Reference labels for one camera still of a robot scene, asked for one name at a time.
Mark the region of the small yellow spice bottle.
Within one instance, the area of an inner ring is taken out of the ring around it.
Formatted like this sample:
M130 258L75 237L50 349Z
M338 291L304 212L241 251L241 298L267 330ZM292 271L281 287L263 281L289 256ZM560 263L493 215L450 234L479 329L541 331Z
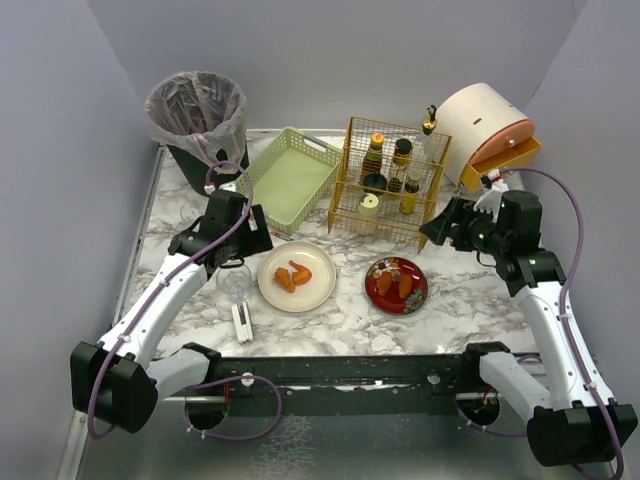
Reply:
M404 196L399 204L399 211L404 215L414 212L420 190L421 175L410 172L404 187Z

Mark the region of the gold-spout oil bottle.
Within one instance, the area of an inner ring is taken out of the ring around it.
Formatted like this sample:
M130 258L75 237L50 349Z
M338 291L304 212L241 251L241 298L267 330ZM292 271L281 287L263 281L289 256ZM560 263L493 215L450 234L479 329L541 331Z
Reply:
M416 137L414 152L420 160L427 161L429 159L431 137L438 123L436 113L437 106L434 104L430 105L427 109L426 116L422 120L421 133Z

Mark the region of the cream round plate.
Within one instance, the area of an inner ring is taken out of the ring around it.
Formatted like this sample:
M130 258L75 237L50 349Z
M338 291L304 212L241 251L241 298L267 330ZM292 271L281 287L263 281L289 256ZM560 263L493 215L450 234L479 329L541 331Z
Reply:
M261 261L258 286L273 306L290 313L319 307L331 295L337 272L329 255L315 244L285 242Z

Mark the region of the gold-cap pepper grinder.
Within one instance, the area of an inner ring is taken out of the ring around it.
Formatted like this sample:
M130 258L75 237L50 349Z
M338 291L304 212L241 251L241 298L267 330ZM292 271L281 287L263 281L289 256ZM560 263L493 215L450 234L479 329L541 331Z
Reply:
M411 160L412 147L412 142L407 138L400 138L395 143L387 184L387 190L391 193L399 193L403 188L407 167Z

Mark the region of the green-lid seasoning shaker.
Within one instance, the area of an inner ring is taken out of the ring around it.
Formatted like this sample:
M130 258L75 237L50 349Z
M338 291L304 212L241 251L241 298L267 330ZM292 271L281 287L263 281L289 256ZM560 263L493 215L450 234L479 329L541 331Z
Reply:
M364 193L359 201L357 210L364 217L374 217L377 215L380 205L380 199L373 193Z

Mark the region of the red floral plate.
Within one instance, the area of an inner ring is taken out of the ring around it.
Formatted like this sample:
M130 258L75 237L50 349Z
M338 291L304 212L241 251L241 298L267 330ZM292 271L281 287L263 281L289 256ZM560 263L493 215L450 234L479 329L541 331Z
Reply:
M376 282L385 271L393 274L393 283L388 293L381 297L376 291ZM404 273L412 275L413 290L406 299L401 299L398 284ZM421 268L401 257L386 257L374 262L366 273L364 287L367 297L375 307L393 315L409 315L418 311L426 302L429 291L427 277Z

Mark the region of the black-lid glass jar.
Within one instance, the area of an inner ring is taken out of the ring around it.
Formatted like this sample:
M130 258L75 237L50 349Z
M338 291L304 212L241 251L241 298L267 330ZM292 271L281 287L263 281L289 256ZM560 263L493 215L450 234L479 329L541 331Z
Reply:
M387 178L380 172L368 173L362 181L365 194L383 195L387 190Z

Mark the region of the yellow-lid sauce jar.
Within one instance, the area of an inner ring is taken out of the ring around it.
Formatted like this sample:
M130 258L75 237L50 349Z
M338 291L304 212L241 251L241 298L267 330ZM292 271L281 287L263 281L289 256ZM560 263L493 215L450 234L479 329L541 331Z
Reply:
M379 173L382 167L382 149L385 141L385 136L381 132L375 132L371 136L369 147L364 155L360 180L361 185L364 184L364 180L370 173Z

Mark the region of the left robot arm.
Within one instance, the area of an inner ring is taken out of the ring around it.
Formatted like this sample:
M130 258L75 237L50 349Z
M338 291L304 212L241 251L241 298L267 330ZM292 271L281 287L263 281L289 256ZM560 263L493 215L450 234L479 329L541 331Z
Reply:
M210 194L205 213L175 235L161 267L129 312L96 343L79 343L70 356L72 405L94 422L138 432L156 404L213 377L219 352L188 343L163 360L160 340L186 303L231 262L271 250L263 209L250 195Z

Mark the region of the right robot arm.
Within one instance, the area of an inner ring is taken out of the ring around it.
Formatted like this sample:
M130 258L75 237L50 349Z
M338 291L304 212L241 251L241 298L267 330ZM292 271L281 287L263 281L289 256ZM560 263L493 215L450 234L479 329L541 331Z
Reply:
M538 197L521 190L502 193L495 214L454 197L420 231L436 245L449 241L457 251L492 256L527 319L548 384L505 351L481 353L477 370L525 422L536 460L546 467L609 462L638 418L601 380L570 316L566 276L556 255L540 245L542 212Z

